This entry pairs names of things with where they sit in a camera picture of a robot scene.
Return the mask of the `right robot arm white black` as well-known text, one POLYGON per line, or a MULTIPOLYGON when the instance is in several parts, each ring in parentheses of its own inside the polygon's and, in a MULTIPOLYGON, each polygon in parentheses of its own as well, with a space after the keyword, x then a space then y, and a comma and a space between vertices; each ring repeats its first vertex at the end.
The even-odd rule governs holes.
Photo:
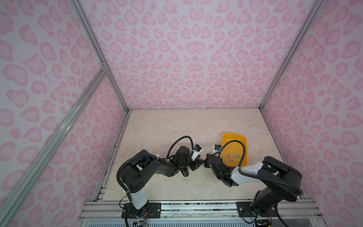
POLYGON ((267 214, 282 200, 296 202, 303 195, 302 174, 271 156, 266 156, 261 163, 252 166, 228 167, 221 157, 207 155, 204 166, 211 168, 217 179, 228 187, 252 182, 264 183, 266 188, 257 191, 250 205, 250 211, 256 216, 267 214))

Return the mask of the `black stapler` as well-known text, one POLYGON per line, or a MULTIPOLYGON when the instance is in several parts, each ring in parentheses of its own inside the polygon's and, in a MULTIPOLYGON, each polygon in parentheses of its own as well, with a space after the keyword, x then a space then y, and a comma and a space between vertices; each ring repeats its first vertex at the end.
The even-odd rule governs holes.
POLYGON ((189 171, 188 171, 187 167, 181 168, 180 171, 184 177, 187 177, 189 175, 189 171))

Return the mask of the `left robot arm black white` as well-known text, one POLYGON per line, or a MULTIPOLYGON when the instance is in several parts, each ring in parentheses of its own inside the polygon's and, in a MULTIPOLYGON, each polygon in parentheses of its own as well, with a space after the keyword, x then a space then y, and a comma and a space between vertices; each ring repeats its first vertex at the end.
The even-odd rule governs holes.
POLYGON ((203 152, 200 145, 192 150, 181 146, 175 155, 169 158, 160 158, 142 150, 134 157, 123 163, 116 174, 118 184, 124 189, 129 202, 124 205, 126 217, 132 215, 136 218, 146 218, 150 215, 151 205, 147 199, 144 187, 153 175, 173 177, 181 173, 184 177, 189 175, 188 169, 194 171, 203 163, 200 154, 203 152))

